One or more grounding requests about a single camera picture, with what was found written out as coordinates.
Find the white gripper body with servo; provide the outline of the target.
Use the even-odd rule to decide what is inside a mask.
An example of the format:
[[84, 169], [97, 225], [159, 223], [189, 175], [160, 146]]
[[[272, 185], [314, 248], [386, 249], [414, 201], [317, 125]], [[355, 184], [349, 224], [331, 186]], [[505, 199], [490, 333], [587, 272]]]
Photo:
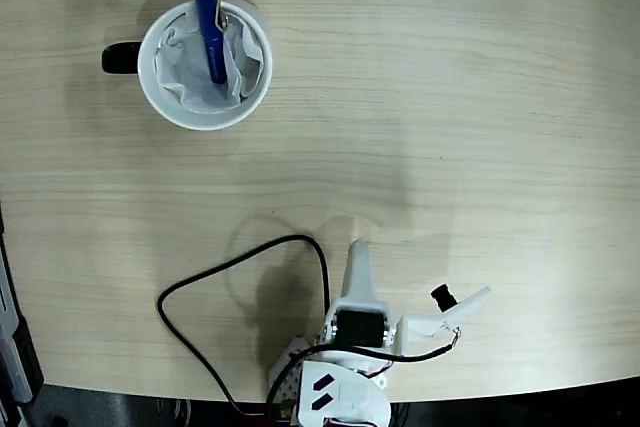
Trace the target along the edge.
[[388, 303], [336, 298], [326, 309], [317, 345], [350, 346], [391, 353], [396, 328]]

